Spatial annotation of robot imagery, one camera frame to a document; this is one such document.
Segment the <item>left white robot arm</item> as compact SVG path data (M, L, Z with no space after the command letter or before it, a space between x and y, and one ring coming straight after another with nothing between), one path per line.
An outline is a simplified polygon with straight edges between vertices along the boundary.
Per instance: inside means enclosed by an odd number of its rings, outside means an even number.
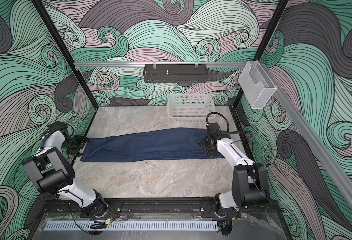
M101 218L108 208L104 198L76 180L72 165L62 154L62 147L71 140L66 130L47 131L42 135L40 150L22 166L38 192L65 196L85 215Z

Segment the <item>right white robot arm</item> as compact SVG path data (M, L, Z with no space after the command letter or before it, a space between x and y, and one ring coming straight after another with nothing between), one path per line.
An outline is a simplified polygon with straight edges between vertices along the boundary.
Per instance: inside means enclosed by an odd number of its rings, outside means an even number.
M265 166L248 158L235 141L207 136L199 145L210 157L221 154L233 171L231 189L215 196L214 213L218 218L227 218L229 211L270 202Z

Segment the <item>white perforated plastic basket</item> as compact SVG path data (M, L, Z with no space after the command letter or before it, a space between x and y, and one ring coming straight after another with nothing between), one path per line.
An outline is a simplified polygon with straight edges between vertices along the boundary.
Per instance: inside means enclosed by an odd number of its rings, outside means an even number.
M174 123L206 123L208 114L216 108L208 94L171 94L167 111Z

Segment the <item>dark blue denim trousers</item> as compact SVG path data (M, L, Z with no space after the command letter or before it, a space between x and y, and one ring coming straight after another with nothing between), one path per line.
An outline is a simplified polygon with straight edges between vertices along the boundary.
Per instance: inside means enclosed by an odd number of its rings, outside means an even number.
M199 143L207 131L192 128L173 128L133 133L106 138L90 138L85 146L82 162L131 163L146 160L218 159L209 156Z

